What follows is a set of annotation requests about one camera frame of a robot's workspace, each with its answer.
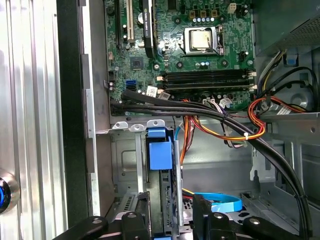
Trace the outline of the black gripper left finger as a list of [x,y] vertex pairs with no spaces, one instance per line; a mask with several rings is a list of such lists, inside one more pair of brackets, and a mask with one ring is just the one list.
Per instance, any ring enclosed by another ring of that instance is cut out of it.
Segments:
[[120,219],[108,222],[102,216],[90,216],[65,232],[56,240],[150,240],[150,195],[138,194],[134,211],[122,212]]

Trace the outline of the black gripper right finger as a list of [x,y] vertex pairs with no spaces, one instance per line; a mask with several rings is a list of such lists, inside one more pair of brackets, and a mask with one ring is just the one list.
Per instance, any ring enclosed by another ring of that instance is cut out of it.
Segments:
[[241,224],[228,215],[212,212],[209,202],[201,195],[192,199],[193,237],[196,240],[299,240],[300,237],[267,221],[252,216]]

